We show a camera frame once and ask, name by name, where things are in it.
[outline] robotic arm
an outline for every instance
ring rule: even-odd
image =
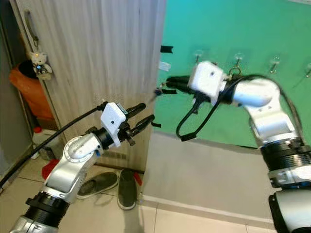
[[[250,127],[269,168],[270,182],[274,188],[282,188],[269,197],[277,232],[311,232],[311,149],[305,145],[300,127],[295,128],[282,110],[279,86],[260,75],[230,79],[210,62],[199,63],[190,79],[170,77],[166,85],[194,94],[196,98],[193,108],[177,127],[182,141],[196,137],[203,127],[204,124],[193,133],[179,135],[181,125],[197,112],[203,101],[214,105],[212,111],[220,102],[242,105],[246,109]]]
[[[130,129],[127,120],[146,105],[141,103],[127,110],[120,104],[107,103],[101,116],[102,128],[71,139],[64,147],[63,157],[44,182],[40,192],[26,203],[26,214],[15,223],[10,233],[56,233],[69,205],[74,202],[87,171],[104,150],[119,147],[144,130],[154,120],[150,115]]]

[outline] black cable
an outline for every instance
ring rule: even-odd
[[[264,76],[264,75],[260,75],[260,74],[251,74],[251,75],[246,75],[243,76],[239,79],[237,79],[236,81],[234,81],[224,92],[221,93],[221,95],[218,97],[215,105],[212,107],[212,109],[210,110],[210,112],[208,113],[207,117],[204,119],[204,121],[201,123],[201,125],[192,133],[188,133],[185,135],[180,135],[179,131],[181,126],[185,123],[185,121],[189,118],[189,116],[193,113],[193,107],[190,109],[190,111],[184,116],[184,118],[179,122],[177,128],[176,128],[176,135],[181,139],[181,141],[187,141],[193,138],[196,138],[196,135],[198,132],[200,132],[200,130],[205,126],[205,124],[208,122],[208,120],[210,119],[210,117],[213,115],[213,113],[215,112],[215,110],[217,109],[218,105],[221,103],[221,101],[224,99],[224,97],[226,96],[226,94],[231,91],[239,82],[243,81],[243,80],[249,80],[249,79],[253,79],[255,77],[260,77],[262,79],[267,79],[270,80],[272,82],[274,82],[279,90],[281,95],[284,97],[293,117],[294,117],[294,121],[295,121],[295,126],[298,132],[298,135],[302,138],[302,140],[305,142],[305,139],[303,137],[303,132],[302,132],[302,124],[301,124],[301,119],[299,117],[299,114],[297,112],[297,109],[295,107],[295,105],[293,104],[293,102],[286,96],[285,92],[283,91],[283,89],[280,87],[280,85],[275,82],[274,80]]]
[[[19,160],[15,166],[9,170],[8,173],[5,174],[5,176],[3,177],[3,179],[0,181],[0,188],[3,187],[3,185],[8,181],[8,179],[21,167],[23,166],[23,164],[29,160],[35,153],[37,153],[40,149],[42,149],[46,144],[48,144],[49,142],[51,142],[54,138],[56,138],[58,135],[60,135],[63,131],[65,131],[66,129],[68,129],[70,126],[72,126],[73,124],[77,123],[79,120],[85,118],[86,116],[96,112],[96,111],[103,111],[105,106],[107,105],[108,102],[104,102],[101,105],[98,105],[96,108],[93,108],[92,110],[84,113],[83,115],[79,116],[78,118],[76,118],[75,120],[69,122],[67,125],[65,125],[63,128],[61,128],[60,130],[58,130],[57,132],[55,132],[51,137],[49,137],[48,139],[46,139],[44,142],[42,142],[39,146],[37,146],[29,155],[25,156],[24,158],[22,158],[21,160]]]

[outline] tiled floor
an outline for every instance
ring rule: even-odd
[[[38,193],[43,179],[41,168],[47,162],[32,160],[19,177],[0,196],[0,233],[10,230],[19,215],[28,206],[25,201]],[[88,177],[113,169],[94,166]],[[85,200],[77,200],[60,224],[60,233],[275,233],[214,219],[175,213],[138,205],[123,211],[117,205],[116,188]]]

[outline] wall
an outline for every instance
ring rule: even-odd
[[[200,60],[211,60],[228,72],[242,53],[242,74],[269,75],[280,82],[297,105],[307,141],[311,143],[311,79],[305,77],[311,63],[311,5],[287,0],[168,0],[163,45],[174,46],[173,54],[162,53],[161,60],[172,65],[160,71],[158,85],[169,76],[190,75],[195,52]],[[271,59],[279,55],[276,74],[270,75]],[[174,133],[178,122],[191,108],[187,94],[164,95],[155,103],[159,129]],[[189,133],[203,121],[211,106],[206,104],[181,129]],[[201,139],[256,146],[248,130],[248,114],[241,108],[222,105],[198,134]]]
[[[151,136],[143,194],[231,213],[271,218],[275,192],[259,151],[199,139]]]
[[[11,61],[6,51],[4,38],[0,33],[0,175],[31,144],[17,90],[9,82]]]

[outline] white plastic bottle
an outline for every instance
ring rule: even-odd
[[[33,142],[35,146],[40,145],[55,133],[53,130],[45,130],[41,127],[34,128]],[[43,149],[39,151],[41,157],[45,160],[60,159],[63,155],[63,143],[59,137],[53,139]]]

